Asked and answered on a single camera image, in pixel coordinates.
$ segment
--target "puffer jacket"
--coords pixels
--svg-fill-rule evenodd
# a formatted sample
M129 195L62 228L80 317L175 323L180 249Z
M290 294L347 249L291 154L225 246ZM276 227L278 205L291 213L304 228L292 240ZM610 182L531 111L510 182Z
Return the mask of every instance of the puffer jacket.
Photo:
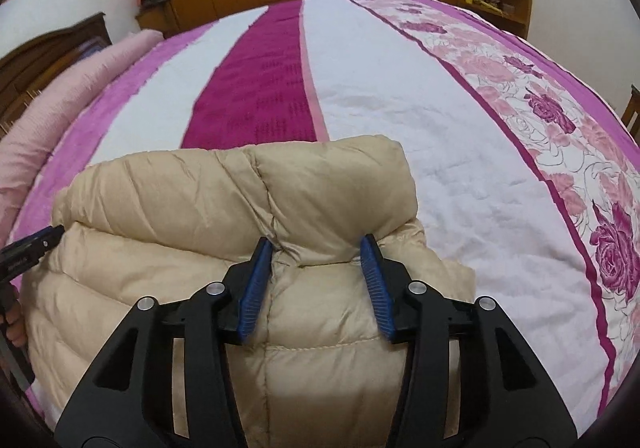
M255 333L227 349L249 445L383 446L406 347L378 333L360 239L373 233L384 256L448 298L475 292L469 268L426 246L416 214L402 147L382 136L148 152L90 167L56 198L62 242L23 281L36 376L62 409L140 297L187 299L266 236L276 251ZM458 408L451 353L447 433ZM188 435L183 359L177 342L175 430Z

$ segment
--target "floral bedspread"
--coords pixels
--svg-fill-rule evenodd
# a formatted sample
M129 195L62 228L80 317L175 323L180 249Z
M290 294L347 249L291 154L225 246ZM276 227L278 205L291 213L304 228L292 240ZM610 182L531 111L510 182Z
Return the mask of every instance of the floral bedspread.
M602 411L640 349L637 168L566 86L475 16L465 22L435 0L351 1L451 68L549 186L584 259L609 357Z

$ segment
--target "headboard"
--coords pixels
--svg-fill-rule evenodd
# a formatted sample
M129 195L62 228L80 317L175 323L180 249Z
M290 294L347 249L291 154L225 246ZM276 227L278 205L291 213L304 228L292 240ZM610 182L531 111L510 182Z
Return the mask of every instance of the headboard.
M0 59L0 139L62 71L109 46L104 13L43 34Z

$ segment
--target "pink stripe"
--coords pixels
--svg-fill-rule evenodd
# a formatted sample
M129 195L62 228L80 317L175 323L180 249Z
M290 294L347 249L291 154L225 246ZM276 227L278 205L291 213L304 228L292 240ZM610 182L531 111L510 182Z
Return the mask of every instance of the pink stripe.
M316 141L300 47L302 1L269 9L240 37L193 107L182 148Z
M163 63L185 49L209 27L210 25L199 27L159 43L108 85L87 110L78 116L40 171L40 181L27 196L18 215L13 240L31 235L49 225L56 193L69 186L76 174L84 170L122 107Z
M300 14L300 54L302 58L302 79L305 84L306 100L309 103L311 119L314 122L316 139L321 142L329 141L329 132L326 129L320 100L316 92L313 76L311 75L311 65L309 64L309 53L306 48L304 12Z
M598 408L598 414L601 414L602 411L604 410L604 407L607 405L607 396L609 394L609 387L611 383L611 377L613 375L614 362L616 360L616 349L613 346L613 342L611 341L611 339L607 336L607 329L608 329L607 317L604 309L604 302L602 301L602 288L600 288L600 286L597 283L597 275L596 275L597 272L596 272L595 266L591 261L591 257L587 252L587 248L585 247L583 241L580 239L578 230L574 226L571 220L571 217L569 216L569 213L566 210L566 205L564 204L562 197L558 193L556 186L552 182L545 180L544 176L542 175L542 172L538 169L538 165L536 164L536 161L533 159L533 157L531 157L526 147L520 142L520 140L516 137L516 135L510 130L508 125L505 123L505 121L491 108L491 105L489 105L484 100L484 98L464 79L462 74L460 74L452 64L445 62L441 58L437 57L435 54L432 54L431 52L429 52L428 49L424 46L424 44L419 39L408 34L407 32L400 29L399 27L396 27L394 24L392 24L390 21L388 21L386 18L382 17L381 15L377 14L372 9L366 6L362 6L357 2L355 2L354 0L348 0L348 1L353 2L356 6L366 9L367 11L370 12L370 14L372 14L377 19L387 24L389 27L398 31L398 33L403 35L405 38L417 43L420 49L422 49L425 53L427 53L431 57L435 58L446 69L446 71L449 74L451 74L452 78L455 79L459 83L459 85L463 89L465 89L465 91L468 92L473 97L473 99L475 99L476 102L478 102L478 104L484 109L487 115L489 115L489 117L492 120L494 120L495 124L498 125L498 127L501 129L504 135L516 147L516 150L520 154L520 157L524 160L524 162L529 167L529 169L533 172L536 178L539 181L542 181L546 184L546 187L549 190L549 193L551 195L551 199L556 204L558 211L562 215L564 223L569 231L569 234L571 235L571 238L574 241L575 247L580 253L580 255L582 256L582 259L584 260L584 264L586 266L585 276L591 284L591 299L593 300L593 303L596 307L596 330L598 333L598 339L600 340L600 345L602 346L602 349L605 351L605 354L609 359L609 363L607 364L607 367L604 372L604 386L602 389L602 393L600 397L600 405Z
M626 158L631 164L640 170L640 148L636 142L631 138L626 129L620 124L618 118L616 118L610 111L606 102L599 96L594 94L591 89L587 88L580 80L575 78L571 73L565 71L557 63L542 56L536 49L533 49L525 42L517 38L516 36L508 33L504 33L484 20L478 20L468 12L461 11L449 4L443 4L437 0L412 0L414 2L420 2L432 8L438 9L466 24L471 25L473 28L491 36L495 40L499 41L505 47L508 47L514 52L520 53L526 56L535 66L537 66L542 72L545 72L552 78L556 79L560 85L562 85L573 99L589 114L602 128L611 136L611 138L618 145L620 150L625 154Z

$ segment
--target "bedspread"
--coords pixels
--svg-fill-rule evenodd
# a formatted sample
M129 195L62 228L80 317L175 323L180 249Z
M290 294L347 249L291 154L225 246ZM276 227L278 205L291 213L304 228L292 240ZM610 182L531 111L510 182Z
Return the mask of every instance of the bedspread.
M640 152L596 93L436 0L299 0L178 38L134 94L91 107L99 130L71 126L16 238L46 224L70 161L384 134L405 150L430 248L475 270L578 431L594 421L640 348Z

